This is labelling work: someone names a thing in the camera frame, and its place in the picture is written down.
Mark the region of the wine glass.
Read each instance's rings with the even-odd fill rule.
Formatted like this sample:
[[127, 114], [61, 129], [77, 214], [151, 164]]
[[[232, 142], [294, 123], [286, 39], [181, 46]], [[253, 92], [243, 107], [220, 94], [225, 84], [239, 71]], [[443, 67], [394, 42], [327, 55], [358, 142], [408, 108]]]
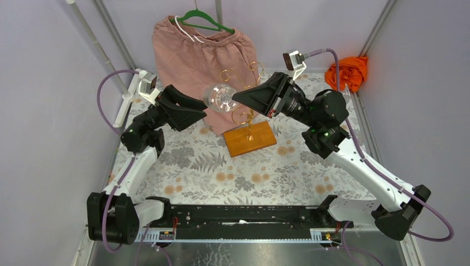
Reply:
[[216, 112], [230, 112], [239, 106], [233, 100], [236, 89], [226, 83], [212, 83], [208, 85], [202, 96], [204, 104]]

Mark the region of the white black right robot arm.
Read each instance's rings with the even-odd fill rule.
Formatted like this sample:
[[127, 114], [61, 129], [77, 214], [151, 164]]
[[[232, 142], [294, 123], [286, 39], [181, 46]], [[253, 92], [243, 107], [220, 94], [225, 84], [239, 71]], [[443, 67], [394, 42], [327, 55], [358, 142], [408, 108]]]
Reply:
[[318, 213], [321, 226], [374, 226], [397, 241], [409, 233], [431, 192], [403, 181], [365, 153], [353, 131], [342, 127], [349, 116], [342, 93], [326, 89], [309, 100], [293, 78], [276, 72], [260, 86], [235, 93], [233, 100], [266, 117], [283, 114], [306, 125], [302, 137], [308, 149], [346, 171], [374, 196], [372, 201], [327, 197]]

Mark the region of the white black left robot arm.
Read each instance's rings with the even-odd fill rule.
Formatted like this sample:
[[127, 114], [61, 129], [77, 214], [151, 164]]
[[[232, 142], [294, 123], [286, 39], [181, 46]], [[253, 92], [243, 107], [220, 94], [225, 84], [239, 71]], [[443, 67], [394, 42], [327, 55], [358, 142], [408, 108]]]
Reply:
[[135, 204], [132, 198], [165, 147], [162, 127], [183, 131], [207, 115], [202, 100], [183, 94], [173, 85], [162, 90], [139, 89], [138, 93], [150, 105], [120, 136], [131, 156], [118, 176], [101, 192], [91, 193], [86, 201], [88, 236], [106, 246], [132, 244], [139, 230], [152, 222], [160, 228], [171, 223], [166, 199], [149, 197]]

